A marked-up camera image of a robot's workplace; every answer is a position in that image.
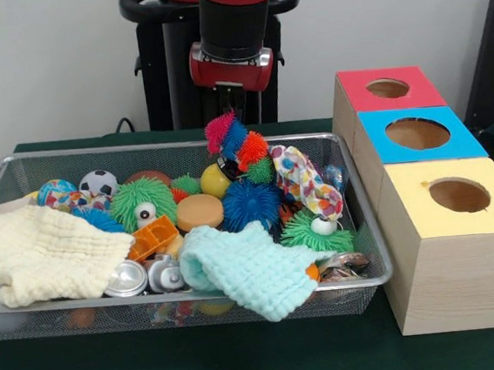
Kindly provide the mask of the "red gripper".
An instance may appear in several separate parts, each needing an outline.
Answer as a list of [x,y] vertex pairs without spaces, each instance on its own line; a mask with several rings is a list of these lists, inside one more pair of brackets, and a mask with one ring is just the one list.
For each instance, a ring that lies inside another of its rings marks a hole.
[[246,91],[264,91],[269,85],[271,71],[274,67],[273,51],[263,48],[257,57],[241,62],[225,62],[209,57],[201,47],[201,42],[194,42],[190,49],[189,70],[194,84],[200,87],[219,87],[221,112],[232,110],[230,104],[230,87],[234,87],[236,117],[245,122]]

